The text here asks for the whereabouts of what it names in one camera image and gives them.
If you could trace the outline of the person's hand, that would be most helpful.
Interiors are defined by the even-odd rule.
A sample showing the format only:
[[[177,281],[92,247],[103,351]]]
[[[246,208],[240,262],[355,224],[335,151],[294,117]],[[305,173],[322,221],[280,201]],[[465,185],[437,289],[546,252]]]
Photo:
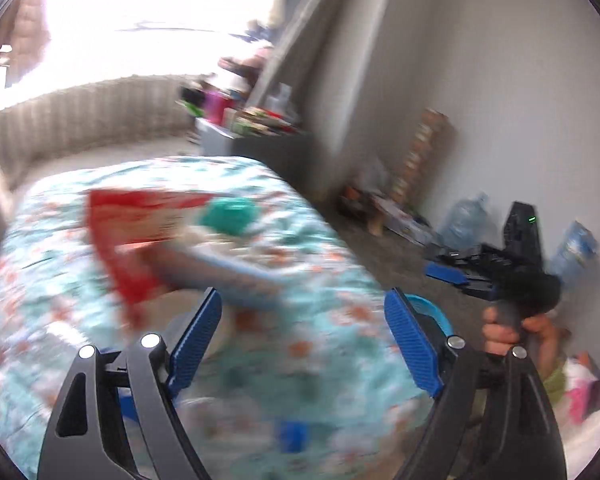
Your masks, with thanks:
[[[516,328],[501,324],[498,320],[498,309],[487,307],[482,314],[484,351],[505,356],[509,350],[522,343],[534,344],[535,366],[542,379],[547,379],[558,370],[562,358],[562,336],[564,331],[546,314],[525,318],[521,326]]]

